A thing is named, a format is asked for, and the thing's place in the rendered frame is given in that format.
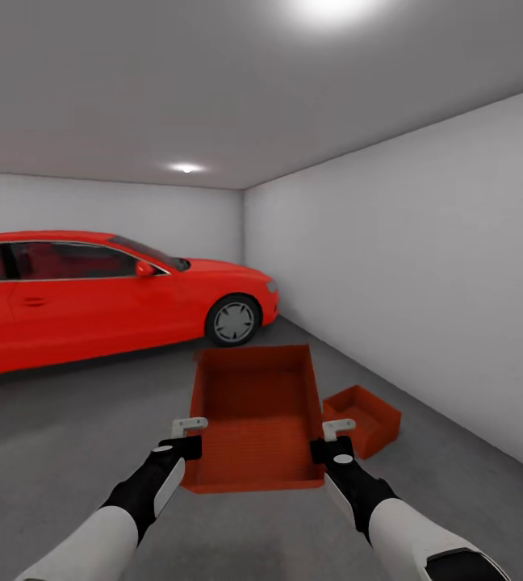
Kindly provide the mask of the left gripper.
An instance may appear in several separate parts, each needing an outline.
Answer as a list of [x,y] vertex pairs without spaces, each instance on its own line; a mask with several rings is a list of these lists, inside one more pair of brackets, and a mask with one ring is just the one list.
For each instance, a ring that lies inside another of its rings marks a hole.
[[186,461],[193,459],[200,459],[202,456],[202,437],[200,435],[194,437],[178,438],[176,440],[165,439],[159,441],[159,445],[164,444],[179,444],[186,452]]

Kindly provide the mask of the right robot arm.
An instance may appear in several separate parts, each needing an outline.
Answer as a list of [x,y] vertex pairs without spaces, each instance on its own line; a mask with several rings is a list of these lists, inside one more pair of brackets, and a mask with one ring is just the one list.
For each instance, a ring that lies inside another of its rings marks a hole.
[[310,442],[314,464],[325,463],[328,493],[379,556],[393,581],[509,581],[481,549],[421,515],[354,459],[351,418],[324,422]]

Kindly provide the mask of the storage box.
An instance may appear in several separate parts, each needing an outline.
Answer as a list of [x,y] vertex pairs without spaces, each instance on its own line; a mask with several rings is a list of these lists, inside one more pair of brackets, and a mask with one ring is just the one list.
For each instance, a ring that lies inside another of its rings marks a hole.
[[193,493],[307,490],[325,485],[310,442],[324,438],[307,345],[199,350],[190,418],[205,417],[200,459],[180,483]]
[[366,461],[399,434],[402,412],[372,395],[359,385],[323,400],[323,421],[351,418],[356,428],[336,432],[337,437],[352,439],[355,456]]

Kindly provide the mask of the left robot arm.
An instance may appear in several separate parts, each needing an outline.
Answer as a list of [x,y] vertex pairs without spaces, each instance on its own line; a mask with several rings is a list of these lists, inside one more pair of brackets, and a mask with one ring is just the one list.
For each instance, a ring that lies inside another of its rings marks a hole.
[[151,455],[75,533],[14,581],[119,581],[145,531],[173,496],[185,461],[200,459],[202,437],[186,432],[207,428],[205,417],[176,419],[172,439]]

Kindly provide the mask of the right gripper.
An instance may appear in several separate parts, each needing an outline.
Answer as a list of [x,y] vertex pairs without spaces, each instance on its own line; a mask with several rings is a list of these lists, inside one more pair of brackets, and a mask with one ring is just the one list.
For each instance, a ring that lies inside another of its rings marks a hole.
[[318,440],[310,442],[310,449],[314,464],[326,464],[326,455],[329,450],[333,449],[343,449],[350,455],[350,457],[355,456],[354,448],[352,447],[352,439],[348,436],[339,436],[336,441],[329,442],[325,441],[324,438],[318,437]]

